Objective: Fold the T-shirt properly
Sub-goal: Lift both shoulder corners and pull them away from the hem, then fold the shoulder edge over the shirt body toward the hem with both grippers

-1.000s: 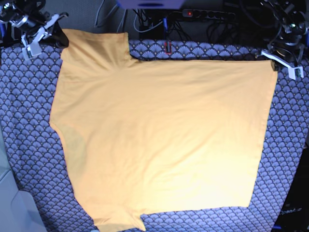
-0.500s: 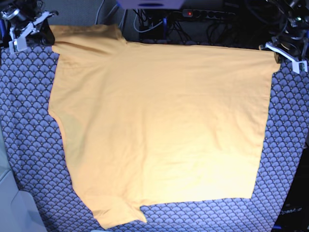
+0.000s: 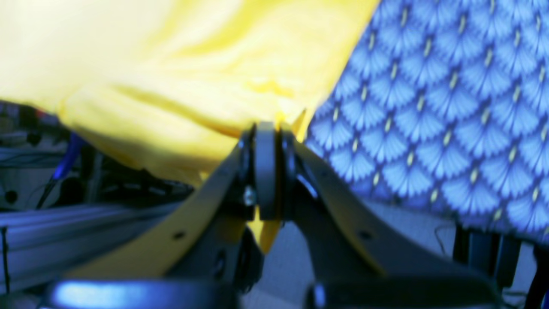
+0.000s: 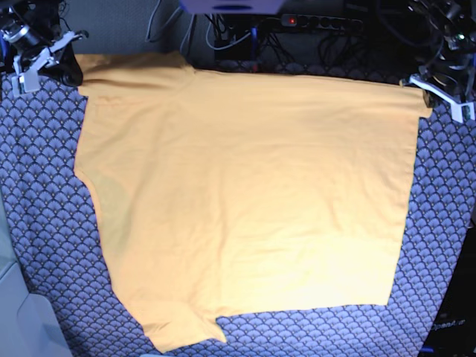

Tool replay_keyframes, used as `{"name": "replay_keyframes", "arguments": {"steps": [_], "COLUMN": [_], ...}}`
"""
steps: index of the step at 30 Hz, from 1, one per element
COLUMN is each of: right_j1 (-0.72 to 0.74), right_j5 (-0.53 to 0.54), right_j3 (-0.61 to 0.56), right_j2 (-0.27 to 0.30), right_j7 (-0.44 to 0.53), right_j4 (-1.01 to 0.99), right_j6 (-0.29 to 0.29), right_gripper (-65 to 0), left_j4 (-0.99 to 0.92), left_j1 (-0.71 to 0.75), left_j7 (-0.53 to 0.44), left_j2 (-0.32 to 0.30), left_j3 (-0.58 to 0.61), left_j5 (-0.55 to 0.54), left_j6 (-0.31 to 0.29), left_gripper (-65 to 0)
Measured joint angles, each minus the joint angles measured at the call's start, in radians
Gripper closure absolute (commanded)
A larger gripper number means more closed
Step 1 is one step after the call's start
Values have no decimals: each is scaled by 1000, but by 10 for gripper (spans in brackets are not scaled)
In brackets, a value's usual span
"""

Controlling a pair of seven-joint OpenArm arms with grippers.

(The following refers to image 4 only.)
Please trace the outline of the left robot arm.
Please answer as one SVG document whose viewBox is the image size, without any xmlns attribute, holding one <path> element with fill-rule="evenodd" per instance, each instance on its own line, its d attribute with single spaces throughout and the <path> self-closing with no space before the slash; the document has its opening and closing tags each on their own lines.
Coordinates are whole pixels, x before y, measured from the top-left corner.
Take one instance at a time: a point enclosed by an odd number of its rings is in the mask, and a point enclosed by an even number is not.
<svg viewBox="0 0 476 357">
<path fill-rule="evenodd" d="M 428 108 L 449 104 L 458 123 L 475 120 L 475 2 L 410 1 L 409 8 L 425 17 L 435 33 L 433 54 L 401 86 L 423 90 Z"/>
</svg>

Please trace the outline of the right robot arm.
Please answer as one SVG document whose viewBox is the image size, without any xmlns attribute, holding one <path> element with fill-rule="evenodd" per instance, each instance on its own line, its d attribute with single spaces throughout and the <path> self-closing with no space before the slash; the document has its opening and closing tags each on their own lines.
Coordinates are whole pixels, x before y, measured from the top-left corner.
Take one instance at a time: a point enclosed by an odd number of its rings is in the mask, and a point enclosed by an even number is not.
<svg viewBox="0 0 476 357">
<path fill-rule="evenodd" d="M 15 97 L 40 90 L 40 77 L 68 87 L 83 83 L 73 42 L 85 39 L 84 30 L 61 27 L 61 1 L 1 2 L 1 71 L 10 73 Z"/>
</svg>

